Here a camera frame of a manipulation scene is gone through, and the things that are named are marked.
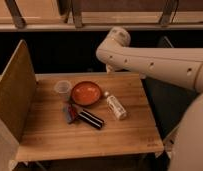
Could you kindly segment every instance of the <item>wooden table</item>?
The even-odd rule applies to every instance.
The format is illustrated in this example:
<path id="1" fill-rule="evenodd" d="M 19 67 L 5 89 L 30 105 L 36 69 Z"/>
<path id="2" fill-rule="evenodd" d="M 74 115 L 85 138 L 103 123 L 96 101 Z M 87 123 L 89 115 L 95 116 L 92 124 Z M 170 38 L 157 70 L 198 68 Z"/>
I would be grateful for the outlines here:
<path id="1" fill-rule="evenodd" d="M 16 160 L 41 161 L 93 156 L 110 156 L 163 151 L 155 120 L 139 75 L 136 73 L 40 75 L 26 120 Z M 128 112 L 118 121 L 105 98 L 86 109 L 105 121 L 101 130 L 77 121 L 67 124 L 63 104 L 53 90 L 59 80 L 74 86 L 93 81 L 114 94 Z"/>

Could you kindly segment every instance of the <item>wooden panel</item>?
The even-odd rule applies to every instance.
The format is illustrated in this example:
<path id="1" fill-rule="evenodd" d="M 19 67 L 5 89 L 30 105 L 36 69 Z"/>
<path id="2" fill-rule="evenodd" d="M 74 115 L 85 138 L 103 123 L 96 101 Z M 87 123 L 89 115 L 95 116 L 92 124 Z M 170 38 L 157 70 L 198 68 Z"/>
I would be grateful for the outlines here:
<path id="1" fill-rule="evenodd" d="M 27 23 L 63 23 L 56 0 L 16 0 Z"/>
<path id="2" fill-rule="evenodd" d="M 108 108 L 105 98 L 87 110 L 104 119 L 98 131 L 83 122 L 67 124 L 63 104 L 53 87 L 66 79 L 72 85 L 93 81 L 103 91 L 114 94 L 128 112 L 118 121 Z M 37 92 L 28 114 L 26 128 L 16 156 L 18 161 L 65 159 L 90 156 L 136 154 L 162 151 L 144 89 L 138 74 L 66 74 L 39 77 Z"/>
<path id="3" fill-rule="evenodd" d="M 35 89 L 30 55 L 20 41 L 0 78 L 0 119 L 18 141 Z"/>
<path id="4" fill-rule="evenodd" d="M 4 0 L 0 0 L 0 23 L 13 23 Z"/>

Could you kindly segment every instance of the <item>wooden board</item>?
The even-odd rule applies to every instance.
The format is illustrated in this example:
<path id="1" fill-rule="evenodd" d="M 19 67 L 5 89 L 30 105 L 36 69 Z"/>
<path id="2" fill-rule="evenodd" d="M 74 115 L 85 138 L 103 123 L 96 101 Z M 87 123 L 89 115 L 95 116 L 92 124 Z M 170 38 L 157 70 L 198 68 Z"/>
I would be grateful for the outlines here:
<path id="1" fill-rule="evenodd" d="M 102 130 L 78 121 L 67 124 L 63 104 L 53 90 L 59 80 L 74 86 L 93 81 L 114 94 L 128 112 L 118 121 L 105 98 L 87 107 L 105 121 Z M 17 161 L 39 161 L 92 156 L 150 153 L 163 150 L 156 124 L 138 74 L 66 74 L 40 76 L 28 114 Z"/>
<path id="2" fill-rule="evenodd" d="M 0 120 L 18 141 L 35 89 L 30 55 L 26 43 L 20 41 L 0 78 Z"/>
<path id="3" fill-rule="evenodd" d="M 0 76 L 0 171 L 17 164 L 13 159 L 35 89 L 30 55 L 22 40 Z"/>

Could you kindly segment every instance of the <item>floor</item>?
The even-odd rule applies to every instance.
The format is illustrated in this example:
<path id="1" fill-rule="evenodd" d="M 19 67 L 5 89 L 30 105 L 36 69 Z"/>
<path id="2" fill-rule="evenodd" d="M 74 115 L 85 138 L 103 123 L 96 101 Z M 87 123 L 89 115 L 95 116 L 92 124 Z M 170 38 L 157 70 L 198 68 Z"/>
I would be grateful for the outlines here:
<path id="1" fill-rule="evenodd" d="M 144 155 L 68 159 L 41 162 L 47 171 L 152 171 L 149 158 Z"/>

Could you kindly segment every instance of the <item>plastic cup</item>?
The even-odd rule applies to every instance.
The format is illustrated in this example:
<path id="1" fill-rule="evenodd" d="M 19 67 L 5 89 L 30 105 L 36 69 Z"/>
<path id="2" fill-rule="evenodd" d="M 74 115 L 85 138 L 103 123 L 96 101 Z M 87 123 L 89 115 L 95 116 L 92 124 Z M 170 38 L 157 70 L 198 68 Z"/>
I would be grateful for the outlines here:
<path id="1" fill-rule="evenodd" d="M 61 100 L 64 103 L 69 102 L 72 90 L 72 85 L 70 81 L 67 80 L 58 81 L 54 86 L 54 90 L 56 93 L 59 94 Z"/>

